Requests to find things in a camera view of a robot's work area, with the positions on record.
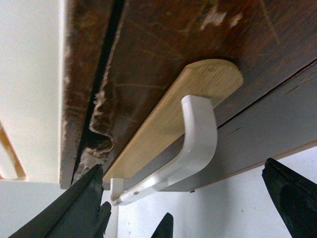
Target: worn wood edge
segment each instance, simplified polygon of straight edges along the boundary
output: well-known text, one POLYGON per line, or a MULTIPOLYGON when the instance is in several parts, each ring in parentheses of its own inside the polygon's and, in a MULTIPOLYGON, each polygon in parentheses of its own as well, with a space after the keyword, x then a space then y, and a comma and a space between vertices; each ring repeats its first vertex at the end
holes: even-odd
POLYGON ((14 164, 14 169, 17 174, 16 179, 10 179, 10 180, 26 180, 27 178, 26 178, 25 171, 23 170, 23 166, 14 151, 14 148, 4 130, 3 125, 1 124, 1 121, 0 121, 0 143, 4 147, 8 157, 11 159, 12 163, 14 164))
MULTIPOLYGON (((213 80, 207 80, 207 86, 212 86, 214 84, 213 80)), ((221 83, 221 80, 217 81, 217 84, 214 84, 213 86, 219 86, 219 84, 221 83)), ((112 164, 112 166, 109 168, 109 170, 107 171, 107 173, 104 176, 104 182, 109 182, 111 178, 125 178, 125 179, 129 179, 131 178, 133 175, 135 175, 140 169, 142 169, 147 163, 149 163, 152 159, 154 159, 159 153, 161 153, 164 149, 166 149, 171 143, 173 143, 178 137, 180 137, 183 133, 184 133, 184 124, 183 124, 183 117, 182 117, 182 112, 181 112, 181 103, 180 100, 182 97, 188 95, 188 94, 193 94, 193 95, 200 95, 200 96, 208 96, 211 98, 212 100, 212 104, 214 107, 216 107, 217 105, 219 105, 222 101, 225 100, 225 98, 227 98, 229 95, 231 95, 236 89, 238 89, 241 85, 243 84, 243 76, 241 74, 241 72, 239 71, 239 68, 227 61, 227 60, 223 60, 223 59, 206 59, 206 60, 202 60, 202 61, 198 61, 192 64, 189 64, 188 66, 186 66, 184 68, 184 70, 180 73, 179 77, 176 79, 176 81, 173 83, 173 85, 169 88, 169 90, 167 91, 167 93, 163 96, 163 98, 161 99, 161 101, 157 104, 157 106, 154 108, 154 110, 150 113, 150 115, 148 116, 148 118, 144 121, 144 123, 142 124, 142 126, 139 128, 139 130, 135 133, 135 135, 133 136, 133 138, 130 140, 130 142, 127 144, 127 146, 125 147, 125 149, 121 152, 121 154, 119 155, 119 157, 117 158, 117 160, 112 164), (214 68, 212 70, 212 73, 210 72, 210 76, 212 79, 215 79, 215 77, 219 77, 219 75, 223 74, 230 74, 231 76, 235 76, 236 78, 230 78, 228 77, 229 80, 231 80, 230 82, 232 83, 231 87, 229 86, 228 81, 225 82, 225 86, 226 89, 230 89, 229 93, 226 93, 225 96, 222 95, 222 98, 220 100, 216 100, 216 96, 211 94, 211 95, 206 95, 206 93, 208 92, 208 90, 205 87, 203 89, 199 89, 197 90, 197 88, 195 88, 195 90, 186 88, 184 89, 184 85, 181 85, 182 81, 185 81, 186 78, 188 78, 191 73, 193 74, 197 74, 197 72, 193 71, 193 70, 199 70, 199 68, 204 67, 204 66, 210 66, 210 67, 226 67, 226 70, 223 70, 221 68, 214 68), (177 88, 181 88, 180 91, 182 91, 184 93, 184 91, 186 92, 185 94, 180 94, 179 100, 173 100, 173 98, 177 97, 175 96, 175 91, 177 91, 177 88), (173 118, 174 121, 178 121, 181 120, 181 126, 182 126, 182 130, 181 132, 174 134, 172 136, 172 139, 169 139, 168 142, 166 140, 166 135, 164 140, 161 139, 160 142, 161 143, 165 143, 164 146, 158 146, 159 149, 158 152, 154 152, 151 151, 150 153, 146 153, 147 156, 146 158, 148 159, 144 159, 143 156, 135 156, 132 155, 131 151, 133 151, 134 149, 131 147, 133 147, 133 144, 139 144, 138 141, 139 138, 142 138, 142 133, 143 131, 146 129, 145 128, 150 128, 149 130, 151 131, 151 128, 156 128, 155 126, 153 126, 153 124, 155 124, 154 121, 156 121, 156 115, 159 115, 158 112, 161 113, 162 109, 162 105, 163 104, 168 104, 170 105, 178 105, 179 108, 179 112, 177 113, 176 117, 173 118)))
POLYGON ((59 165, 59 183, 62 189, 69 188, 73 178, 92 85, 112 6, 113 0, 67 1, 59 165))
MULTIPOLYGON (((314 141, 309 142, 309 143, 307 143, 307 144, 301 145, 301 146, 296 147, 296 148, 294 148, 294 149, 288 150, 288 151, 286 151, 286 152, 284 152, 284 153, 281 153, 281 154, 278 154, 278 155, 276 155, 276 156, 273 156, 272 158, 275 159, 275 160, 280 160, 280 159, 283 159, 283 158, 285 158, 285 157, 288 157, 288 156, 291 156, 291 155, 300 153, 300 152, 302 152, 302 151, 304 151, 304 150, 308 150, 308 149, 313 148, 313 147, 315 147, 315 146, 317 146, 317 140, 314 140, 314 141)), ((199 185, 199 186, 197 186, 197 187, 191 188, 191 189, 189 189, 189 190, 187 190, 187 191, 185 191, 185 192, 190 192, 190 191, 193 191, 193 190, 196 190, 196 189, 199 189, 199 188, 208 186, 208 185, 213 184, 213 183, 215 183, 215 182, 219 182, 219 181, 228 179, 228 178, 230 178, 230 177, 233 177, 233 176, 242 174, 242 173, 244 173, 244 172, 247 172, 247 171, 256 169, 256 168, 258 168, 258 167, 260 167, 260 166, 265 165, 267 159, 268 159, 268 158, 266 158, 265 160, 260 161, 260 162, 258 162, 258 163, 256 163, 256 164, 253 164, 253 165, 251 165, 251 166, 248 166, 248 167, 246 167, 246 168, 244 168, 244 169, 238 170, 238 171, 236 171, 236 172, 234 172, 234 173, 231 173, 231 174, 228 174, 228 175, 223 176, 223 177, 221 177, 221 178, 215 179, 215 180, 213 180, 213 181, 211 181, 211 182, 208 182, 208 183, 206 183, 206 184, 199 185)))

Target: scratched wood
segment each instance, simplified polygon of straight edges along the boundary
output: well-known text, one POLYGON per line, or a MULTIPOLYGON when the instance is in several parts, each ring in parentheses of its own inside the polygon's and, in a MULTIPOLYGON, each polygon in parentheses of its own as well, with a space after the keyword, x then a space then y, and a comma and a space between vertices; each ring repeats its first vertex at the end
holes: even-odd
POLYGON ((104 169, 187 64, 225 58, 240 68, 244 84, 215 108, 222 125, 312 62, 316 9, 315 0, 131 0, 90 126, 115 142, 104 169))
POLYGON ((104 181, 132 177, 184 133, 183 97, 208 97, 216 107, 242 83, 238 67, 226 60, 207 59, 186 66, 105 174, 104 181))
POLYGON ((61 188, 68 188, 72 181, 112 2, 68 1, 61 129, 61 188))

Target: light wood board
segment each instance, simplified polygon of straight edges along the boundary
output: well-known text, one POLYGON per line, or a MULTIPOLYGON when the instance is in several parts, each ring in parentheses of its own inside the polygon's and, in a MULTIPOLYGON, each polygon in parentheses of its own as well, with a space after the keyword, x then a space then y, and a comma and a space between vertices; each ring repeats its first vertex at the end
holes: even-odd
POLYGON ((128 179, 184 134, 181 99, 209 97, 219 105, 243 84, 238 67, 222 59, 187 65, 104 176, 128 179))

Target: curved bracket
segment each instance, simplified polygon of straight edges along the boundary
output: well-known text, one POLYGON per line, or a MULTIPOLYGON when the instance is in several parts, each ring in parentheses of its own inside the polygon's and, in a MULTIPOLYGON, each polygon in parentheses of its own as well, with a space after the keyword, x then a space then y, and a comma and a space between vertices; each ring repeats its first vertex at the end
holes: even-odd
POLYGON ((209 98, 187 95, 182 99, 185 141, 170 162, 123 192, 123 178, 111 179, 111 202, 127 205, 160 191, 202 170, 211 161, 217 145, 217 125, 209 98))

